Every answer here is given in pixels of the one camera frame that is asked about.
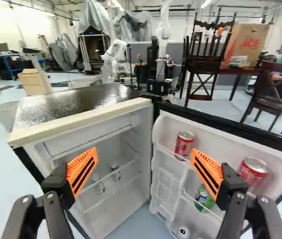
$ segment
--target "gray cover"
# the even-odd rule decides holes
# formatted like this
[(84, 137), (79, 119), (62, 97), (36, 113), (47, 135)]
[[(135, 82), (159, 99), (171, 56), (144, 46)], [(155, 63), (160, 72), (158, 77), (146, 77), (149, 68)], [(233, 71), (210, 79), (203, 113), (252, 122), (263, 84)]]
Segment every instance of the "gray cover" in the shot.
[(51, 48), (51, 53), (53, 58), (56, 60), (56, 62), (59, 64), (59, 66), (64, 71), (70, 71), (72, 70), (72, 67), (68, 65), (64, 58), (64, 52), (62, 48), (58, 45), (58, 43), (50, 43), (49, 47)]
[(114, 37), (113, 25), (107, 10), (95, 0), (86, 0), (82, 4), (81, 16), (79, 19), (78, 34), (87, 30), (89, 26), (103, 31), (110, 38)]
[(56, 43), (49, 44), (53, 58), (64, 71), (74, 68), (77, 60), (77, 48), (72, 44), (67, 33), (62, 33)]
[(113, 20), (117, 39), (129, 41), (151, 41), (152, 17), (148, 11), (120, 12)]
[(62, 33), (58, 37), (58, 45), (63, 50), (64, 58), (70, 67), (73, 67), (77, 60), (77, 48), (72, 44), (67, 33)]

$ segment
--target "blue workbench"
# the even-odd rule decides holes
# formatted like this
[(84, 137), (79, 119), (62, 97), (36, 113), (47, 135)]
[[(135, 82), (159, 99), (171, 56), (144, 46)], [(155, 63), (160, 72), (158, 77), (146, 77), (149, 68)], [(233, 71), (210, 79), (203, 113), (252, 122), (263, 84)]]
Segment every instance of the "blue workbench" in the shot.
[[(7, 58), (8, 58), (8, 57), (12, 57), (12, 56), (18, 57), (18, 59), (19, 59), (21, 65), (22, 65), (22, 68), (12, 69), (12, 68), (9, 66), (9, 64), (8, 64), (8, 62), (7, 62)], [(25, 65), (24, 65), (23, 60), (22, 60), (22, 58), (21, 58), (21, 55), (20, 55), (19, 53), (0, 54), (0, 58), (3, 59), (4, 64), (5, 64), (5, 66), (6, 66), (6, 69), (8, 70), (8, 72), (9, 72), (9, 74), (10, 74), (10, 77), (11, 77), (12, 79), (14, 79), (14, 80), (16, 80), (16, 78), (15, 78), (13, 72), (14, 72), (14, 71), (22, 71), (23, 69), (25, 69)]]

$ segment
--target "red soda can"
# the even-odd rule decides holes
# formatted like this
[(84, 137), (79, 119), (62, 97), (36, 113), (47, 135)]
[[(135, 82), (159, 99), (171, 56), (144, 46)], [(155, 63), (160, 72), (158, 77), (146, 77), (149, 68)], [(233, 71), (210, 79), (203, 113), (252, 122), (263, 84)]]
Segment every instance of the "red soda can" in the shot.
[(254, 190), (268, 175), (269, 169), (264, 161), (247, 157), (241, 162), (237, 173), (249, 183), (250, 190)]
[(175, 145), (175, 158), (180, 161), (185, 161), (184, 158), (188, 158), (190, 154), (190, 150), (193, 147), (194, 143), (194, 134), (189, 131), (180, 132), (176, 139)]

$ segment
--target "ceiling light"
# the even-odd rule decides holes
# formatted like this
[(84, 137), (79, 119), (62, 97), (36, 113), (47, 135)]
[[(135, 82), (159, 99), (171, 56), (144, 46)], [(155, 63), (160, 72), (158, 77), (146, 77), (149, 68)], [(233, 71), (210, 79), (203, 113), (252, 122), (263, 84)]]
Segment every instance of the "ceiling light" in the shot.
[(205, 0), (205, 2), (201, 5), (201, 8), (205, 8), (208, 4), (211, 3), (212, 0)]

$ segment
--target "orange gripper pad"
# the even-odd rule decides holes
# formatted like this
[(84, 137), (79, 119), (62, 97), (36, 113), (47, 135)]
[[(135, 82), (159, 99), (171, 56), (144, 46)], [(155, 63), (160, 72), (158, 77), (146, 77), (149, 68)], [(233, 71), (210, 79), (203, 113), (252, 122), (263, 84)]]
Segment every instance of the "orange gripper pad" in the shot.
[(76, 198), (88, 180), (90, 174), (98, 163), (98, 155), (95, 147), (87, 150), (67, 164), (67, 175), (72, 193)]
[(200, 176), (205, 187), (216, 200), (221, 183), (223, 181), (222, 166), (213, 158), (193, 149), (191, 154), (191, 165)]

